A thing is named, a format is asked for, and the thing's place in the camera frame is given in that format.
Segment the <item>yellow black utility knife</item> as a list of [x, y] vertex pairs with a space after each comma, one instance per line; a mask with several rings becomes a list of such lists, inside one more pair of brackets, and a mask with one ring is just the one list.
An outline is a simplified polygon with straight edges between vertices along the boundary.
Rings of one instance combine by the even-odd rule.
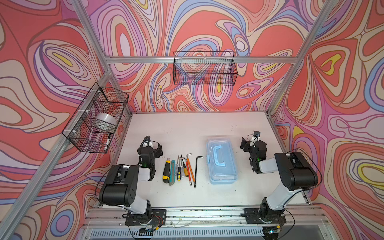
[[167, 158], [165, 167], [163, 170], [163, 182], [168, 184], [170, 182], [170, 174], [171, 174], [171, 159]]

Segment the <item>blue plastic tool box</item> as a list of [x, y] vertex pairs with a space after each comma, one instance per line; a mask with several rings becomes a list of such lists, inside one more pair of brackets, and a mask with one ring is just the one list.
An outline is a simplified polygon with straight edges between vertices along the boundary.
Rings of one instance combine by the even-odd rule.
[[226, 185], [237, 181], [238, 170], [230, 139], [208, 139], [207, 164], [211, 184]]

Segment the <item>orange handled hex key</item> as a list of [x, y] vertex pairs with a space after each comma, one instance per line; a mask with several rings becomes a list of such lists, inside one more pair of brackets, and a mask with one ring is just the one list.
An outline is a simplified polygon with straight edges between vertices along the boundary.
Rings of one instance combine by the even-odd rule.
[[189, 176], [191, 177], [192, 179], [192, 183], [195, 184], [195, 176], [194, 176], [194, 173], [193, 173], [193, 170], [192, 170], [192, 166], [191, 166], [191, 162], [190, 162], [190, 159], [189, 159], [189, 156], [192, 155], [192, 153], [189, 153], [187, 154], [187, 165], [188, 165], [188, 169], [189, 169]]

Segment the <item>black hex key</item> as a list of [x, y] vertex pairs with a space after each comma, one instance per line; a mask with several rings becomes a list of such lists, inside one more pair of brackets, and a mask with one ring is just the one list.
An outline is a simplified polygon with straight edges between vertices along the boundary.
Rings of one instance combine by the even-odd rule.
[[196, 157], [196, 161], [195, 161], [195, 180], [194, 180], [194, 188], [197, 187], [198, 162], [199, 162], [199, 159], [203, 159], [203, 158], [204, 158], [203, 156], [197, 156], [197, 157]]

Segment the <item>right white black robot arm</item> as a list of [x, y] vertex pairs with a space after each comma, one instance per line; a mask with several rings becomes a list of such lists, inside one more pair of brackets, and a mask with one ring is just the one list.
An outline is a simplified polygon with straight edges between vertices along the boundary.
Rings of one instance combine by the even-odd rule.
[[277, 216], [298, 193], [310, 190], [318, 182], [318, 174], [300, 152], [276, 153], [267, 159], [267, 144], [257, 137], [242, 138], [240, 148], [250, 154], [250, 165], [257, 174], [278, 173], [280, 183], [268, 197], [262, 200], [258, 214], [261, 218]]

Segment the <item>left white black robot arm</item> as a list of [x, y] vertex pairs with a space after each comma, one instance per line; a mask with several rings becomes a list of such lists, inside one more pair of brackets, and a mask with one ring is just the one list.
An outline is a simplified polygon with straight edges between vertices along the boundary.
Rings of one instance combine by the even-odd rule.
[[136, 165], [113, 165], [99, 192], [99, 202], [110, 207], [121, 207], [132, 215], [152, 215], [149, 200], [137, 195], [138, 182], [152, 181], [156, 174], [156, 159], [163, 155], [161, 144], [146, 136], [137, 153]]

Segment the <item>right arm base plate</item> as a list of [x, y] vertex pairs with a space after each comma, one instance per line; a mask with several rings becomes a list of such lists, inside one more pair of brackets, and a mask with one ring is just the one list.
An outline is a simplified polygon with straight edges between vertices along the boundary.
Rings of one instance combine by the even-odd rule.
[[240, 214], [247, 224], [284, 225], [287, 220], [284, 211], [274, 211], [261, 208], [245, 208]]

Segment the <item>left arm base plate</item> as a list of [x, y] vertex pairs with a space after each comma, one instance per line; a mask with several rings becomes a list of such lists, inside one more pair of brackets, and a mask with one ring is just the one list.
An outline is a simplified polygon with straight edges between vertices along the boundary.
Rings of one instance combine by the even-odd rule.
[[166, 223], [167, 210], [154, 209], [147, 210], [145, 214], [134, 215], [130, 212], [123, 214], [122, 218], [126, 220], [126, 226], [151, 226], [161, 227]]

